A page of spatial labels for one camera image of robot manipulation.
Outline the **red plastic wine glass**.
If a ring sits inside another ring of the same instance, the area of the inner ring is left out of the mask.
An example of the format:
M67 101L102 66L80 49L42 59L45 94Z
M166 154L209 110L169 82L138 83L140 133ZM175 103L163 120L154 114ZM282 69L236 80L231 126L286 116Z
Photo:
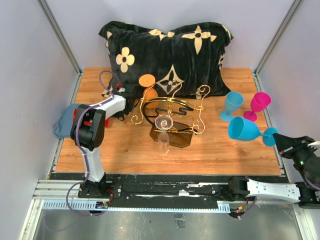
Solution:
M106 120L105 120L105 124L104 124L104 126L106 127L106 128L108 128L108 127L110 127L111 126L111 123L110 123L110 118L107 118Z

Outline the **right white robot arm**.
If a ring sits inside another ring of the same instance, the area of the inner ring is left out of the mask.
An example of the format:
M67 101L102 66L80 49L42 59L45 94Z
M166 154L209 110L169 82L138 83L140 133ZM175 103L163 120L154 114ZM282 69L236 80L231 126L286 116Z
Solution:
M293 160L294 168L302 181L295 183L271 183L245 177L230 177L226 188L232 200L241 197L282 200L297 204L303 209L320 208L320 157L315 151L320 142L309 136L289 137L274 133L273 139L282 158Z

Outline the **blue wine glass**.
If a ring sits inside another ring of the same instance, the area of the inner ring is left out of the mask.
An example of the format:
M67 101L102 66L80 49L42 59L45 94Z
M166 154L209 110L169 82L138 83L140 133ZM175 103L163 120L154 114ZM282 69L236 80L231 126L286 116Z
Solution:
M263 144L267 147L276 144L273 134L277 133L278 130L274 127L268 127L264 132L261 132L254 122L240 116L234 117L228 126L228 136L231 139L248 142L262 137Z
M238 110L244 103L244 97L241 93L230 91L225 98L225 110L221 111L219 116L222 121L230 122L233 117L233 112Z

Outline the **magenta plastic wine glass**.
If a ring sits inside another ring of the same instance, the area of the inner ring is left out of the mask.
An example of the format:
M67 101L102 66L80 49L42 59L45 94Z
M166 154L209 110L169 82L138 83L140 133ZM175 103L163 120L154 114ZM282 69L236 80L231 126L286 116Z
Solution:
M257 92L251 102L250 110L244 112L243 117L255 122L258 118L257 113L263 112L272 102L272 98L265 92Z

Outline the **blue cloth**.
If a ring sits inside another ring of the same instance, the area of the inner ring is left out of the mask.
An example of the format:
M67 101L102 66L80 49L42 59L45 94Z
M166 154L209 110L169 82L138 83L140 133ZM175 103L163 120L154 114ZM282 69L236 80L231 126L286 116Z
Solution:
M58 139L69 138L72 125L73 125L73 116L75 109L77 109L80 104L74 103L70 104L67 108L65 108L60 115L59 120L53 127L53 132Z

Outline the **blue wine glass front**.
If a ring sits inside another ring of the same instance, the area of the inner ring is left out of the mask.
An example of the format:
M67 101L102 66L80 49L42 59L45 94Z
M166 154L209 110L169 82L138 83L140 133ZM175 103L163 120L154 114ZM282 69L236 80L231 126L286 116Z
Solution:
M261 132L254 122L240 116L234 117L228 126L228 136L231 139L248 142L262 137L263 144L267 147L276 144L273 134L277 133L278 130L274 127L268 127L264 132Z

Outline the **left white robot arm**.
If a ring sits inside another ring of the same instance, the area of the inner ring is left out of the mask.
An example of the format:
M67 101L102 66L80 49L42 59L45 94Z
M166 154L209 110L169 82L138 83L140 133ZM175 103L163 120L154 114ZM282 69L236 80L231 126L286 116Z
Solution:
M106 120L114 115L128 114L135 107L138 86L120 87L109 98L96 104L77 107L70 138L79 147L85 166L85 179L79 184L79 198L102 198L107 193L106 174L101 161L101 144Z

